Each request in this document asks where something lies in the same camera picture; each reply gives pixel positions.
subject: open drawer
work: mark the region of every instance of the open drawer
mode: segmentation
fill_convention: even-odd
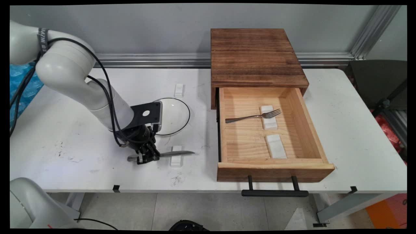
[[[334,170],[328,163],[299,88],[221,87],[217,92],[219,162],[217,181],[319,182]],[[260,107],[281,109],[277,130],[264,130]],[[266,136],[279,134],[287,158],[272,158]]]

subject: fork handle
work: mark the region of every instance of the fork handle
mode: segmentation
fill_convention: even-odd
[[[261,115],[251,115],[251,116],[246,116],[246,117],[241,117],[241,118],[225,119],[225,123],[228,124],[228,123],[232,123],[232,122],[235,122],[235,121],[238,121],[238,120],[248,119],[248,118],[252,118],[252,117],[259,117],[259,116],[261,116]]]

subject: metal fork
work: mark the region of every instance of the metal fork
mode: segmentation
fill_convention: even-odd
[[[261,115],[251,115],[251,116],[247,116],[247,117],[241,117],[241,118],[233,118],[233,119],[225,119],[225,123],[232,123],[238,120],[242,120],[242,119],[248,119],[248,118],[252,118],[252,117],[263,117],[265,119],[270,119],[275,117],[276,115],[282,113],[282,111],[280,109],[277,110],[272,110],[271,112],[267,112],[267,113],[263,113]]]

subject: white block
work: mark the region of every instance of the white block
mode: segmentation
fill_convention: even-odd
[[[175,145],[172,147],[172,151],[180,151],[180,150],[182,150],[181,145]],[[181,167],[182,165],[183,165],[182,155],[171,156],[171,167]]]
[[[283,148],[282,140],[278,134],[266,136],[267,145],[269,151],[272,154],[272,158],[286,159],[286,152]]]
[[[183,84],[176,84],[174,97],[183,97],[184,87]]]
[[[261,114],[271,112],[271,111],[273,111],[273,106],[272,105],[260,107]],[[263,129],[264,130],[277,130],[276,117],[270,118],[270,119],[265,119],[265,118],[261,118],[261,119],[263,121]]]

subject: fork tines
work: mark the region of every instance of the fork tines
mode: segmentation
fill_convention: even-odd
[[[268,112],[266,115],[267,115],[268,118],[273,118],[274,116],[276,116],[280,113],[282,113],[282,111],[280,109],[277,109],[277,110],[273,110],[271,112]]]

